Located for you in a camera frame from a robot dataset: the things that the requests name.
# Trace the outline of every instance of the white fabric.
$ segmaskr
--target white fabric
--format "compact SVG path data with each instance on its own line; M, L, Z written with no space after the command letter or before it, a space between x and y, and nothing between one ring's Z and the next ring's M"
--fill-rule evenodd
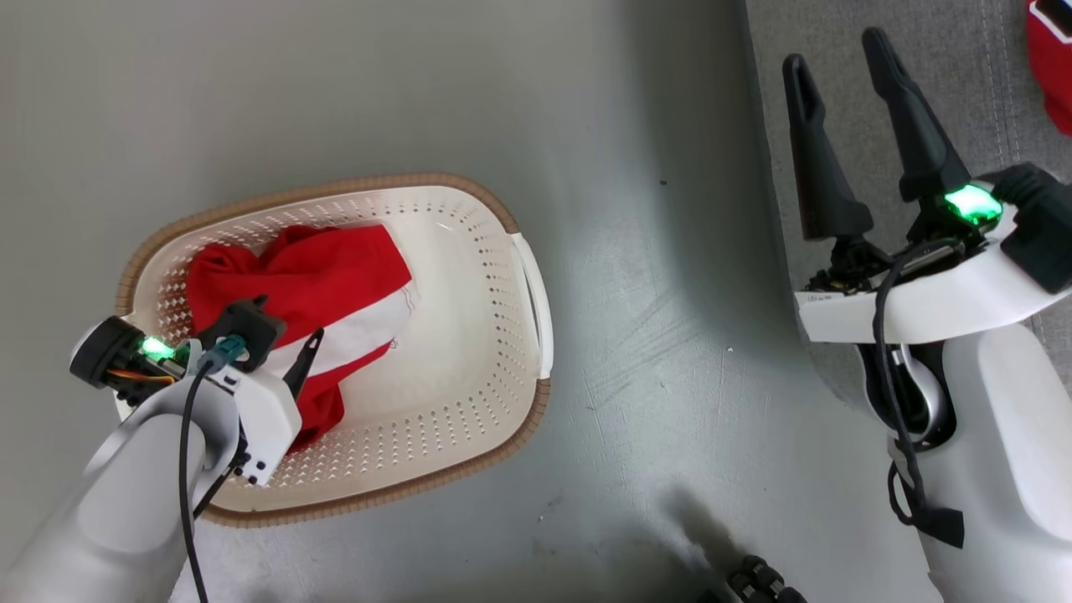
M402 334L416 302L416 289L410 281L375 304L326 325L309 377L348 365L394 340ZM301 337L273 350L262 368L282 378L298 359L307 339Z

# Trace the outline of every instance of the basket rim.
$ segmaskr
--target basket rim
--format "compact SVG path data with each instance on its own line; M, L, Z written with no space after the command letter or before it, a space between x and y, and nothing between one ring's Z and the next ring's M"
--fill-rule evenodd
M519 232L518 223L513 219L513 216L510 215L506 206L491 191L473 180L453 174L427 173L370 176L315 187L292 189L202 211L189 218L172 222L157 231L138 247L137 251L134 252L134 255L126 263L126 268L123 270L119 288L116 291L116 313L126 315L134 310L134 292L137 290L137 283L145 271L146 265L157 252L180 236L247 214L272 209L301 201L338 194L412 187L447 187L467 193L480 201L480 203L495 215L495 218L503 224L503 229L507 234L517 234ZM502 462L521 450L521 446L533 437L536 428L539 427L540 421L544 418L544 413L547 411L550 395L551 380L537 380L536 394L527 415L518 430L507 438L505 442L491 451L447 467L446 469L429 473L428 475L336 500L273 511L230 511L209 503L208 508L205 509L204 516L213 524L234 528L282 526L285 524L333 517L362 509L379 506L457 482L477 471Z

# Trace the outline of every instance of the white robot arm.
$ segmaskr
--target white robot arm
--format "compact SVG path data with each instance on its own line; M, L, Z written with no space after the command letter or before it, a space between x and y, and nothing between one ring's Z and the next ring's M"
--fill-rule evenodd
M228 307L190 340L184 368L118 317L83 338L71 371L137 408L16 560L0 600L166 601L188 553L207 599L193 518L232 473L267 484L301 427L295 399L323 337L309 339L283 379L268 373L259 366L284 326L263 303ZM204 354L203 342L212 344Z
M1032 165L972 180L879 29L863 35L920 216L864 239L804 59L784 65L804 237L831 266L796 294L814 342L852 344L890 430L890 499L949 603L1072 601L1072 401L1021 321L1072 292L1072 189ZM899 482L908 501L902 509Z

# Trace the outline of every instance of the laundry basket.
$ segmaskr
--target laundry basket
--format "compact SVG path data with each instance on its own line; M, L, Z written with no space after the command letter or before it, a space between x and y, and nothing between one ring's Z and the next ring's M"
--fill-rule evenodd
M117 312L178 344L193 335L193 256L213 242L257 251L293 224L383 224L420 302L387 354L341 383L343 421L287 456L267 486L229 479L207 518L274 526L384 504L491 467L533 436L551 389L547 293L509 211L464 178L348 180L180 220L134 254Z

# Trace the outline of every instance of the black connector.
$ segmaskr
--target black connector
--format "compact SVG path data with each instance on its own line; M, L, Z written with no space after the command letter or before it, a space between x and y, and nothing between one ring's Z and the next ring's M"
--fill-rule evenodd
M992 177L993 196L1016 206L1016 230L1003 241L1017 266L1048 293L1072 285L1072 188L1036 165L1015 165Z

